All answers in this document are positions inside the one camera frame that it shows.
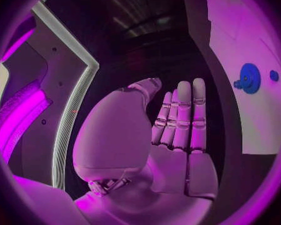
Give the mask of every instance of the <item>robotic hand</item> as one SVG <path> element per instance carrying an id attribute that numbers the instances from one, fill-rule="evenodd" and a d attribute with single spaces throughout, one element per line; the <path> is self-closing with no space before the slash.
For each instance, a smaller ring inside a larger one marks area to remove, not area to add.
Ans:
<path id="1" fill-rule="evenodd" d="M 205 83 L 196 78 L 192 89 L 181 81 L 167 92 L 151 127 L 146 106 L 161 86 L 158 78 L 141 80 L 113 91 L 89 113 L 73 150 L 75 171 L 91 190 L 76 200 L 79 208 L 96 201 L 129 224 L 196 224 L 206 214 L 218 180 L 205 153 Z M 80 210 L 102 222 L 98 209 Z"/>

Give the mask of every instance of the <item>magenta light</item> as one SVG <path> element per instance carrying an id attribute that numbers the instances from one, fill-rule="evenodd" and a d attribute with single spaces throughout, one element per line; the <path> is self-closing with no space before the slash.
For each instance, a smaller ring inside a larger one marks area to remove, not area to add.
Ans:
<path id="1" fill-rule="evenodd" d="M 35 108 L 40 102 L 46 98 L 45 93 L 42 90 L 38 90 L 32 94 L 27 100 L 21 103 L 5 120 L 4 124 L 0 128 L 0 150 L 6 146 L 11 134 L 16 127 L 26 118 L 28 113 Z"/>
<path id="2" fill-rule="evenodd" d="M 18 126 L 9 136 L 9 139 L 6 142 L 6 145 L 4 146 L 4 149 L 2 151 L 3 158 L 7 163 L 23 133 L 27 130 L 27 128 L 29 128 L 29 126 L 33 123 L 33 121 L 51 104 L 52 101 L 50 99 L 45 99 L 41 101 L 31 111 L 27 111 L 28 114 L 24 117 L 23 120 L 19 121 Z"/>
<path id="3" fill-rule="evenodd" d="M 2 62 L 6 61 L 34 32 L 34 29 L 21 36 L 4 54 Z"/>

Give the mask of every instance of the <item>blue gear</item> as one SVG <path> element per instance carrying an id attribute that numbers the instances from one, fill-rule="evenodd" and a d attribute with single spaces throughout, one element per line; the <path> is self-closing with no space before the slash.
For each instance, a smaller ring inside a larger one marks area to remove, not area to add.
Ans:
<path id="1" fill-rule="evenodd" d="M 240 70 L 240 85 L 247 94 L 256 93 L 261 86 L 261 74 L 257 66 L 245 63 Z"/>

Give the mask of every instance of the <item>purple light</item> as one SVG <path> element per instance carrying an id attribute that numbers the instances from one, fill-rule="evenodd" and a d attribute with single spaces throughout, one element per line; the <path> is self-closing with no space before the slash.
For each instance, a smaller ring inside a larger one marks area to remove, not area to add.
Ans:
<path id="1" fill-rule="evenodd" d="M 32 29 L 21 36 L 4 54 L 2 62 L 6 61 L 34 32 L 35 29 Z"/>
<path id="2" fill-rule="evenodd" d="M 0 128 L 1 151 L 5 148 L 8 139 L 18 124 L 25 119 L 28 113 L 44 99 L 46 99 L 45 93 L 42 90 L 38 90 L 29 98 L 27 98 L 27 100 L 25 100 L 22 104 L 20 104 L 5 120 L 4 124 Z"/>
<path id="3" fill-rule="evenodd" d="M 49 99 L 45 99 L 41 101 L 32 111 L 28 111 L 28 114 L 24 117 L 22 121 L 19 121 L 19 125 L 15 128 L 12 134 L 9 136 L 9 139 L 3 149 L 3 158 L 8 163 L 11 154 L 23 135 L 23 133 L 29 128 L 29 126 L 33 123 L 33 121 L 50 105 L 52 101 Z"/>

